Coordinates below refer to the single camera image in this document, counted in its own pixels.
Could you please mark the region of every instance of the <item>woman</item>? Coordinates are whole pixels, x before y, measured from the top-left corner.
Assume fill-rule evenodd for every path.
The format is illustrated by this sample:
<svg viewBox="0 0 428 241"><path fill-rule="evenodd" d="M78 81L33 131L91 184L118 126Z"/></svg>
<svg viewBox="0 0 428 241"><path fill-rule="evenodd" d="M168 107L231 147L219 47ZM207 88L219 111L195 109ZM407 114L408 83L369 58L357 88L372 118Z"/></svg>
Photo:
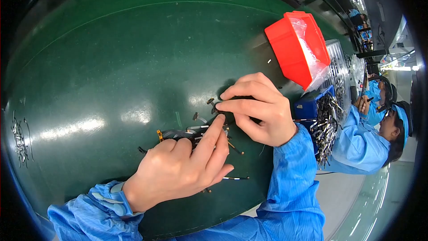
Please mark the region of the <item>woman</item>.
<svg viewBox="0 0 428 241"><path fill-rule="evenodd" d="M385 83L383 81L372 80L369 82L369 90L366 91L365 95L367 95L369 99L370 98L373 98L373 99L369 103L368 114L367 115L360 114L367 124L371 126L376 126L382 121L387 111L382 110L378 112L378 109L381 106L385 105L386 103L385 101L387 100L387 98L392 99L391 101L386 103L388 106L391 105L391 102L397 101L397 89L392 84L391 84L391 87L393 89L392 96L390 95L389 91L386 91Z"/></svg>
<svg viewBox="0 0 428 241"><path fill-rule="evenodd" d="M367 95L359 98L343 130L336 139L330 166L325 170L347 174L373 174L390 162L398 160L409 136L409 104L394 103L377 131L362 115L367 115Z"/></svg>

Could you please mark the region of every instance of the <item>hand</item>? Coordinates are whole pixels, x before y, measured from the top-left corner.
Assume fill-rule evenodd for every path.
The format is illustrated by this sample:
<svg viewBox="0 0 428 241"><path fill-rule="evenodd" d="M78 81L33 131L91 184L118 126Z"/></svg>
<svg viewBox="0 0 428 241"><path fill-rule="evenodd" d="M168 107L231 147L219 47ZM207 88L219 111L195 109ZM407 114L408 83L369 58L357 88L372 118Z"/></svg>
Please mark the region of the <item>hand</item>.
<svg viewBox="0 0 428 241"><path fill-rule="evenodd" d="M122 188L132 211L145 212L160 202L194 195L222 181L233 170L224 164L229 154L224 120L222 114L216 117L193 153L186 138L167 139L150 149Z"/></svg>
<svg viewBox="0 0 428 241"><path fill-rule="evenodd" d="M255 100L230 100L234 96L253 96ZM216 108L232 112L236 125L253 141L281 146L298 131L292 120L290 102L262 73L243 76L220 95L223 102ZM262 120L254 123L249 117Z"/></svg>
<svg viewBox="0 0 428 241"><path fill-rule="evenodd" d="M355 103L356 108L358 108L358 112L360 112L363 115L368 114L369 103L367 102L367 100L368 100L368 96L363 95L362 97L359 97Z"/></svg>

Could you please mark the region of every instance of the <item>fluorescent light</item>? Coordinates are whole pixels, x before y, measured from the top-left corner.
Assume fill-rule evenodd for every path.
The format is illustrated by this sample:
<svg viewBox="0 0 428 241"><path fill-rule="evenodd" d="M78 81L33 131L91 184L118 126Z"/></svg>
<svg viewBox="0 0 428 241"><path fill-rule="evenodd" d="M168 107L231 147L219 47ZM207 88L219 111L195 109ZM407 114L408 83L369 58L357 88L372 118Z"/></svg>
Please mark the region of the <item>fluorescent light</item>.
<svg viewBox="0 0 428 241"><path fill-rule="evenodd" d="M381 68L381 70L393 70L393 71L411 71L412 68L410 66L403 66L403 67L384 67Z"/></svg>

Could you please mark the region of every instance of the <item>finger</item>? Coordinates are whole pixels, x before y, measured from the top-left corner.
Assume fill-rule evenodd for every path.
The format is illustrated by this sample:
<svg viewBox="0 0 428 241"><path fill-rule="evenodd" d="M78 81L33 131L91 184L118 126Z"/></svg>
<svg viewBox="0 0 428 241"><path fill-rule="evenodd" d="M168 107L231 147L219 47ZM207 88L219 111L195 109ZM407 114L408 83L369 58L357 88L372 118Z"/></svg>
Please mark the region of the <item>finger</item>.
<svg viewBox="0 0 428 241"><path fill-rule="evenodd" d="M252 73L246 76L243 76L241 78L239 78L235 84L237 83L244 83L244 82L248 82L248 81L256 81L258 83L264 84L266 87L272 89L275 92L278 92L278 89L275 87L275 85L272 83L272 81L270 81L269 78L267 78L263 73L258 72L258 73Z"/></svg>
<svg viewBox="0 0 428 241"><path fill-rule="evenodd" d="M209 126L207 131L204 133L204 136L200 140L198 146L196 146L195 151L190 156L197 165L203 166L203 168L206 167L220 133L224 133L223 124L225 118L226 117L223 114L220 114L214 119L211 126Z"/></svg>
<svg viewBox="0 0 428 241"><path fill-rule="evenodd" d="M272 104L267 104L258 100L225 100L216 104L216 108L225 112L238 113L258 118L263 121L269 121L272 117Z"/></svg>
<svg viewBox="0 0 428 241"><path fill-rule="evenodd" d="M278 96L281 94L275 92L272 89L268 88L264 84L258 83L256 81L247 81L242 83L237 83L233 86L230 86L226 89L220 97L223 100L231 99L234 96L253 96L257 100L264 101L265 103L275 103L278 99Z"/></svg>
<svg viewBox="0 0 428 241"><path fill-rule="evenodd" d="M160 142L159 144L157 144L152 149L149 149L147 153L154 152L154 151L171 152L174 149L176 143L177 141L173 139L166 139L163 142Z"/></svg>
<svg viewBox="0 0 428 241"><path fill-rule="evenodd" d="M268 139L268 133L263 130L261 125L257 125L248 115L241 115L238 113L235 116L235 124L242 129L253 141L263 142Z"/></svg>
<svg viewBox="0 0 428 241"><path fill-rule="evenodd" d="M181 138L178 140L174 149L171 151L174 156L179 158L190 158L192 153L192 142L188 138Z"/></svg>
<svg viewBox="0 0 428 241"><path fill-rule="evenodd" d="M216 183L219 183L223 180L223 178L232 170L234 169L234 167L231 164L225 164L223 165L223 167L220 169L220 171L217 173L217 175L214 177L213 181L211 182L211 184L208 186L212 186Z"/></svg>
<svg viewBox="0 0 428 241"><path fill-rule="evenodd" d="M226 161L227 155L229 154L229 144L227 143L227 137L224 131L220 132L220 136L215 144L215 149L211 154L210 159L205 167L206 174L208 177L214 179L216 174L223 167Z"/></svg>
<svg viewBox="0 0 428 241"><path fill-rule="evenodd" d="M358 110L361 110L362 109L362 105L363 105L363 103L364 103L364 100L363 100L363 98L361 98L360 99L360 105L358 106Z"/></svg>

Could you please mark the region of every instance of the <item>wire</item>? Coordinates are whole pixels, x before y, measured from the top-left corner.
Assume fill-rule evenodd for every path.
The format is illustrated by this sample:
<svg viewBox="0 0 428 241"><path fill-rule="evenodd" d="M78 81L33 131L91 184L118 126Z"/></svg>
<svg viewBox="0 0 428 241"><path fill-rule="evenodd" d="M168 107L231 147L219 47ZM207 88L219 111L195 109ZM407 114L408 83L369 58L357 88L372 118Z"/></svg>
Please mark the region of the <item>wire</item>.
<svg viewBox="0 0 428 241"><path fill-rule="evenodd" d="M337 173L337 172L317 173L315 175L325 175L325 174L331 174L331 173Z"/></svg>

